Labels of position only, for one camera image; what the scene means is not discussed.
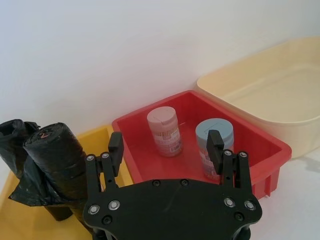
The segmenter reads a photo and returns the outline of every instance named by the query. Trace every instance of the yellow plastic tray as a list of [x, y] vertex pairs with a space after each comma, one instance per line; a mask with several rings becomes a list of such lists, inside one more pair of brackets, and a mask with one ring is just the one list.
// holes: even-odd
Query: yellow plastic tray
[[287, 143], [293, 158], [320, 147], [320, 37], [246, 57], [199, 78], [197, 86]]
[[[80, 134], [84, 151], [100, 155], [107, 151], [111, 125]], [[29, 207], [8, 199], [16, 188], [18, 179], [12, 174], [0, 195], [0, 239], [2, 240], [91, 240], [88, 231], [72, 216], [64, 221], [55, 221], [44, 207]], [[126, 163], [122, 160], [116, 178], [119, 187], [133, 184]]]

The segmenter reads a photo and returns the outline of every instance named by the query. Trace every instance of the white wall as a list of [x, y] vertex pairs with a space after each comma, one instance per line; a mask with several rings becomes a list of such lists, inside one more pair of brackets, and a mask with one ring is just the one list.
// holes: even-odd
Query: white wall
[[[226, 63], [320, 33], [319, 0], [0, 1], [0, 122], [75, 133], [191, 88]], [[0, 189], [7, 169], [0, 163]]]

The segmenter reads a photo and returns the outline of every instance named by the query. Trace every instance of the black garbage bag roll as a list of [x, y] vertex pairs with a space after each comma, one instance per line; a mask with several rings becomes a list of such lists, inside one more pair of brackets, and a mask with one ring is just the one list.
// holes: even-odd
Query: black garbage bag roll
[[[31, 199], [36, 198], [39, 191], [42, 194], [46, 193], [47, 195], [48, 192], [53, 192], [52, 187], [50, 189], [46, 188], [48, 181], [43, 177], [38, 177], [42, 176], [43, 173], [38, 168], [34, 168], [35, 163], [28, 157], [28, 153], [23, 148], [25, 139], [38, 129], [39, 126], [35, 122], [23, 122], [21, 119], [14, 119], [0, 124], [0, 157], [9, 166], [17, 178], [20, 179], [20, 183], [17, 187], [17, 189], [19, 189], [17, 193], [17, 198], [19, 200], [17, 202], [29, 202]], [[48, 202], [47, 204], [39, 204], [37, 206], [60, 203], [61, 199], [55, 199], [55, 197], [55, 194], [51, 194], [50, 204]], [[70, 209], [65, 206], [46, 206], [45, 208], [57, 221], [65, 220], [73, 214]]]
[[23, 147], [56, 192], [69, 200], [71, 211], [84, 224], [83, 209], [88, 198], [86, 154], [75, 135], [59, 122], [34, 133]]

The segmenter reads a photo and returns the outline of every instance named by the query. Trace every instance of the red plastic tray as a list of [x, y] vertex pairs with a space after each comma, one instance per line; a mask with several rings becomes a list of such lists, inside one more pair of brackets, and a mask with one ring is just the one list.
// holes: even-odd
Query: red plastic tray
[[[183, 151], [175, 157], [158, 154], [148, 126], [148, 113], [162, 106], [175, 108], [178, 117]], [[253, 194], [258, 199], [270, 196], [277, 188], [280, 167], [291, 158], [291, 148], [195, 91], [173, 95], [113, 121], [114, 130], [123, 134], [124, 159], [133, 182], [188, 178], [214, 183], [204, 176], [196, 142], [196, 126], [209, 118], [232, 123], [234, 151], [249, 153]]]

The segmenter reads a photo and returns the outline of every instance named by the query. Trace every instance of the pink jar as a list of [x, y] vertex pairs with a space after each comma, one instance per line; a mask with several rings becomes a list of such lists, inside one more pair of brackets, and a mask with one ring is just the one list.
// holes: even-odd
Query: pink jar
[[159, 153], [173, 157], [182, 151], [176, 110], [170, 106], [153, 109], [147, 115], [148, 124]]

